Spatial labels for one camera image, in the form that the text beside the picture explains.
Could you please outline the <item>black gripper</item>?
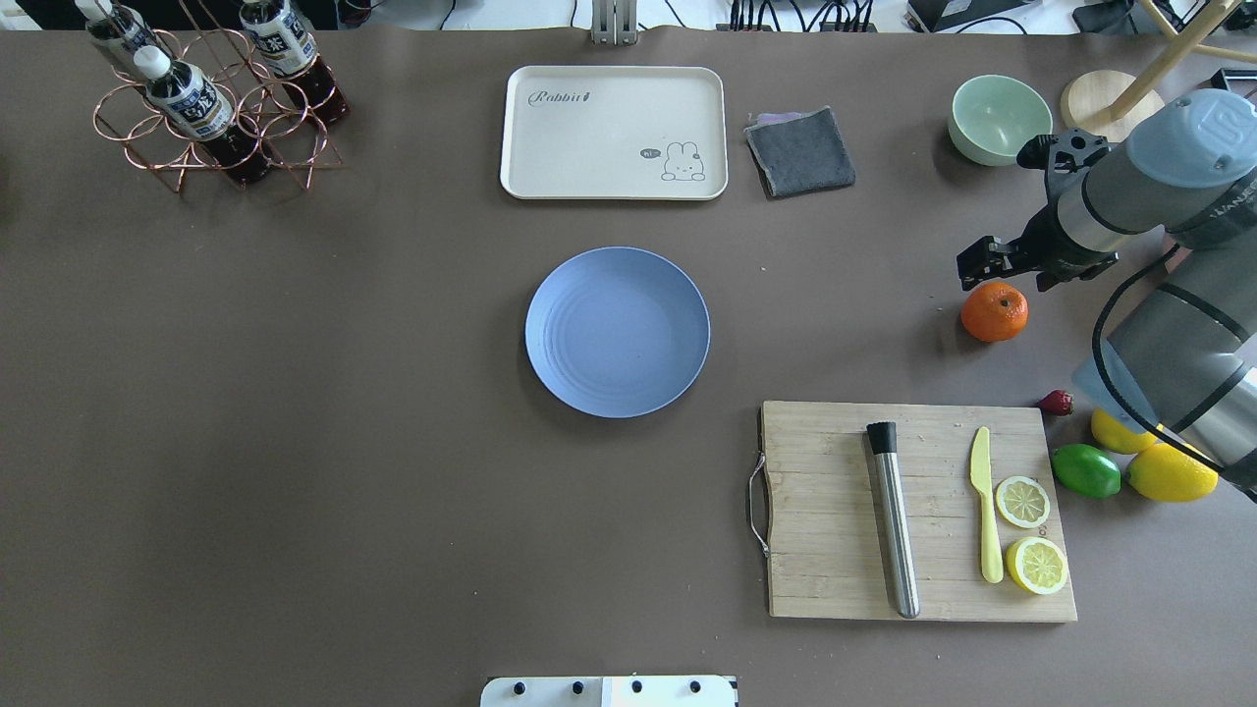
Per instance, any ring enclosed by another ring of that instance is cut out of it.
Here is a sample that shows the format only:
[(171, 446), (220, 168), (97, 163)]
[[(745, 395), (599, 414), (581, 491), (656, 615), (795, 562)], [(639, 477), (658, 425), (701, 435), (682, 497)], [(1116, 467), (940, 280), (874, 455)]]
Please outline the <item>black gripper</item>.
[(1037, 291), (1046, 292), (1073, 279), (1094, 279), (1117, 260), (1117, 253), (1094, 252), (1073, 242), (1058, 221), (1056, 205), (1050, 204), (1011, 245), (998, 237), (982, 237), (965, 247), (957, 255), (957, 277), (962, 291), (970, 292), (991, 279), (1035, 272)]

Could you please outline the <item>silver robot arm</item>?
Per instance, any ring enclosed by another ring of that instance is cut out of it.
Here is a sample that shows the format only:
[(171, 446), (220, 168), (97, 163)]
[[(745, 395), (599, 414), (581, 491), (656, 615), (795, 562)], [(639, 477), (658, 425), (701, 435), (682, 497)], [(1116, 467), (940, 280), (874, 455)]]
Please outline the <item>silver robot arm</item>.
[(1094, 328), (1073, 380), (1114, 415), (1163, 425), (1254, 494), (1254, 106), (1203, 88), (1173, 99), (1114, 146), (1084, 130), (1040, 135), (1019, 166), (1045, 171), (1046, 205), (1014, 242), (957, 255), (970, 291), (1037, 274), (1038, 291), (1092, 279), (1123, 243), (1161, 229), (1182, 262), (1112, 332)]

